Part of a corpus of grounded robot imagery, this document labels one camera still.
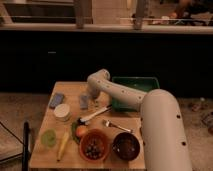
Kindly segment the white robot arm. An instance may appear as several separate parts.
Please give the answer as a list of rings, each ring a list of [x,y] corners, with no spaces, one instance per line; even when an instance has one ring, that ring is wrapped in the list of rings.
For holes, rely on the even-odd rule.
[[[170,92],[116,84],[106,69],[89,75],[87,85],[92,99],[104,92],[140,113],[147,171],[193,171],[180,107]]]

